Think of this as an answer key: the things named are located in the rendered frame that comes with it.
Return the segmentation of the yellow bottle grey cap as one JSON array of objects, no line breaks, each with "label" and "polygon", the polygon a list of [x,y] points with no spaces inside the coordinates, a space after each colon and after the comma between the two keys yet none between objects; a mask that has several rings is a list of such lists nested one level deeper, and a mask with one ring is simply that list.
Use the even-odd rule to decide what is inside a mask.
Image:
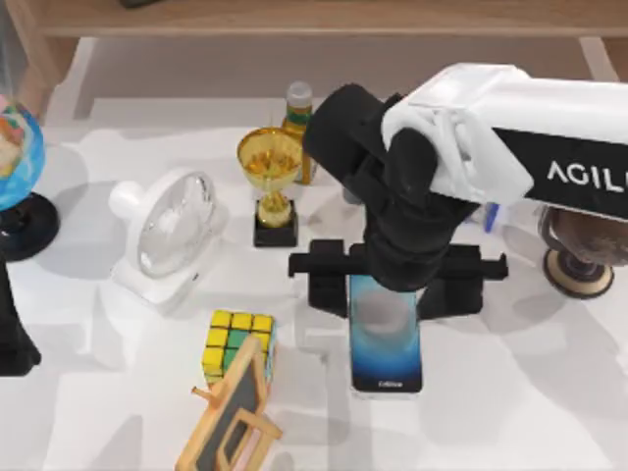
[{"label": "yellow bottle grey cap", "polygon": [[[313,90],[309,83],[297,80],[291,83],[286,92],[286,114],[282,128],[303,142],[303,136],[313,111]],[[301,152],[301,168],[296,182],[312,184],[318,164],[305,152]]]}]

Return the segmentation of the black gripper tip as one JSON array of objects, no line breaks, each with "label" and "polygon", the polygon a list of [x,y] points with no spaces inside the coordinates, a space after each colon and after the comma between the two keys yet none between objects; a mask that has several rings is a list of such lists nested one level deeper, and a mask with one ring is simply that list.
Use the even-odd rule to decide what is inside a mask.
[{"label": "black gripper tip", "polygon": [[41,362],[41,354],[18,314],[6,259],[0,251],[0,377],[23,377]]}]

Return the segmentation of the gold trophy black base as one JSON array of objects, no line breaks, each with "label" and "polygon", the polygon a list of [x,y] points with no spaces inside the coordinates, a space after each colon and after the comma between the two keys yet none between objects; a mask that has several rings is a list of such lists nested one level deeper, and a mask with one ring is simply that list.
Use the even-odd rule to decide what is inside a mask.
[{"label": "gold trophy black base", "polygon": [[299,173],[300,141],[278,127],[249,132],[238,144],[236,157],[249,183],[259,190],[255,202],[253,245],[293,248],[298,244],[295,203],[283,194]]}]

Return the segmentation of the colourful puzzle cube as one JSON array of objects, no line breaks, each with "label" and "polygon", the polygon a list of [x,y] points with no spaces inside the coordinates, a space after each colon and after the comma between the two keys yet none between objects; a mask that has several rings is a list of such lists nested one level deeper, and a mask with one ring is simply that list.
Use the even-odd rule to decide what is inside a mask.
[{"label": "colourful puzzle cube", "polygon": [[267,390],[274,379],[276,320],[267,314],[215,310],[211,317],[201,366],[208,388],[219,383],[247,337],[259,339]]}]

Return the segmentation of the blue screen smartphone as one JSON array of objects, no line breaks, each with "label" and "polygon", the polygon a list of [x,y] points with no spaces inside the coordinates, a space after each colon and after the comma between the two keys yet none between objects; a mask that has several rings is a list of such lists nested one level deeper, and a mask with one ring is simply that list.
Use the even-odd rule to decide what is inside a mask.
[{"label": "blue screen smartphone", "polygon": [[351,385],[362,394],[417,394],[423,387],[414,292],[382,287],[366,275],[348,280]]}]

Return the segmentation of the blue globe black stand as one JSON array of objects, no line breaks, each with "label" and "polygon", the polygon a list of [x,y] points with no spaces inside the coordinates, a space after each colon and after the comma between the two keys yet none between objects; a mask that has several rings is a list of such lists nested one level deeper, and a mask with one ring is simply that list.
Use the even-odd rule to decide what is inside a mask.
[{"label": "blue globe black stand", "polygon": [[0,256],[27,260],[47,248],[60,229],[57,208],[34,191],[46,164],[37,119],[0,94]]}]

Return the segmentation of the wooden framed blackboard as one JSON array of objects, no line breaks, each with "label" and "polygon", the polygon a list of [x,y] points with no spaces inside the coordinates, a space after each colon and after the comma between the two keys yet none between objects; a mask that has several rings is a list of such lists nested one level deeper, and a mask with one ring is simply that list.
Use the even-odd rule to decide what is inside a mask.
[{"label": "wooden framed blackboard", "polygon": [[242,471],[261,471],[271,445],[283,431],[266,415],[268,388],[260,340],[247,337],[223,379],[208,391],[192,392],[207,401],[175,471],[235,471],[251,436],[259,438]]}]

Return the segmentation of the white desk fan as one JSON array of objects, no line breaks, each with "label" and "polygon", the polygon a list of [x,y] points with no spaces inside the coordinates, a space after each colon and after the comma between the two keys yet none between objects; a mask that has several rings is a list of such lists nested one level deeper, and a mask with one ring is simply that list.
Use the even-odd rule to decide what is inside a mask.
[{"label": "white desk fan", "polygon": [[112,281],[158,311],[175,308],[209,269],[227,222],[209,175],[179,167],[147,187],[120,182],[109,208],[127,229]]}]

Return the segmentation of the wooden shelf unit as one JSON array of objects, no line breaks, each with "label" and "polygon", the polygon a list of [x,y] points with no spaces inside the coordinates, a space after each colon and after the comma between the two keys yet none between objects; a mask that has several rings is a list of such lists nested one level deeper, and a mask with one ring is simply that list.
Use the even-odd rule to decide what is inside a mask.
[{"label": "wooden shelf unit", "polygon": [[387,88],[451,60],[511,58],[628,81],[628,0],[0,0],[26,55],[17,95],[39,117],[105,99],[316,90],[352,75]]}]

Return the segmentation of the brown ball wooden base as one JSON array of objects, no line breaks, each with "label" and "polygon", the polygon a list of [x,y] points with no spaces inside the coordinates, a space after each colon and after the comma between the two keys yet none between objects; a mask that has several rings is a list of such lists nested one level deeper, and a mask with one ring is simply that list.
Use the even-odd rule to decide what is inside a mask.
[{"label": "brown ball wooden base", "polygon": [[613,269],[628,266],[628,222],[545,205],[538,233],[548,246],[544,274],[568,297],[605,294],[614,281]]}]

